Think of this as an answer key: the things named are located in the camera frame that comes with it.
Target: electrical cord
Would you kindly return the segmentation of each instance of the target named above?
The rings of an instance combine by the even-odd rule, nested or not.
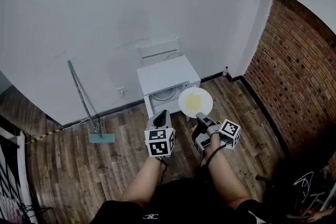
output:
[[[107,106],[105,109],[103,109],[103,111],[106,110],[108,107],[110,107],[111,105],[113,105],[114,103],[116,103],[117,101],[119,101],[119,100],[122,99],[122,98],[123,98],[123,96],[122,96],[122,97],[119,97],[118,99],[116,99],[115,101],[113,101],[109,106]],[[94,116],[96,116],[96,115],[99,114],[99,113],[100,113],[100,112],[97,112],[96,114],[92,115],[91,118],[93,118]],[[72,128],[72,127],[74,127],[74,126],[76,126],[76,125],[79,125],[79,124],[81,124],[81,123],[83,123],[83,122],[89,120],[89,119],[90,119],[90,118],[86,118],[86,119],[82,120],[82,121],[79,122],[79,123],[75,123],[74,125],[71,125],[71,126],[69,126],[69,127],[66,127],[66,128],[60,129],[60,130],[61,130],[61,131],[64,131],[64,130],[66,130],[66,129]]]
[[[212,152],[212,154],[210,155],[209,159],[206,161],[205,163],[205,168],[208,167],[211,159],[215,156],[215,154],[220,151],[222,148],[225,148],[227,146],[228,142],[226,142],[224,145],[220,146],[218,149],[216,149],[215,151]]]
[[[311,175],[311,178],[310,178],[310,181],[308,182],[308,180],[306,179],[306,176],[308,176],[309,174],[312,174]],[[304,199],[302,201],[302,203],[306,200],[306,197],[308,196],[308,193],[309,193],[309,190],[310,190],[310,185],[311,185],[311,180],[314,176],[314,172],[309,172],[307,174],[305,174],[304,176],[301,176],[294,184],[293,186],[296,186],[297,184],[299,184],[300,182],[302,182],[302,185],[301,187],[306,187],[308,188],[308,191],[307,191],[307,194],[305,194],[305,191],[303,191],[303,195],[304,195]]]
[[[12,124],[12,122],[11,122],[11,125],[13,126],[14,134],[15,134],[15,137],[16,137],[15,127],[14,127],[14,125]]]
[[[161,183],[160,183],[160,185],[162,185],[164,173],[167,171],[167,168],[168,168],[168,163],[166,163],[161,157],[155,157],[155,158],[165,165],[165,168],[163,170],[162,177],[161,177]]]

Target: red brick wall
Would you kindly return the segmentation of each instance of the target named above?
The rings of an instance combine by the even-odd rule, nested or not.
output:
[[[296,0],[274,0],[246,80],[293,156],[309,154],[336,122],[335,45],[336,35],[313,12]]]

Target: white plate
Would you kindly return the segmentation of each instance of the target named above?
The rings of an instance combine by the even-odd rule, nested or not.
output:
[[[196,118],[198,112],[208,115],[214,105],[211,95],[201,88],[191,87],[185,89],[178,98],[178,105],[181,111],[191,117]]]

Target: mop head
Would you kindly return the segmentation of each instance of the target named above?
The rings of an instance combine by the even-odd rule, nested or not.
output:
[[[90,143],[114,143],[115,139],[115,134],[89,134]]]

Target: mop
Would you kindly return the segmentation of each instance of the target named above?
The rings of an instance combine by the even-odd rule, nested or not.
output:
[[[94,125],[92,117],[91,117],[90,112],[88,110],[88,107],[85,104],[83,95],[82,95],[82,93],[80,91],[80,88],[78,86],[76,75],[75,75],[75,69],[74,69],[70,60],[68,60],[68,65],[69,65],[69,69],[70,69],[72,78],[74,79],[74,83],[76,85],[79,98],[82,101],[84,109],[85,109],[85,111],[88,115],[88,118],[89,118],[89,120],[92,124],[93,130],[95,132],[95,134],[89,134],[89,142],[90,143],[114,143],[114,141],[116,139],[115,134],[102,134],[101,131],[100,131],[100,123],[98,122],[96,126]]]

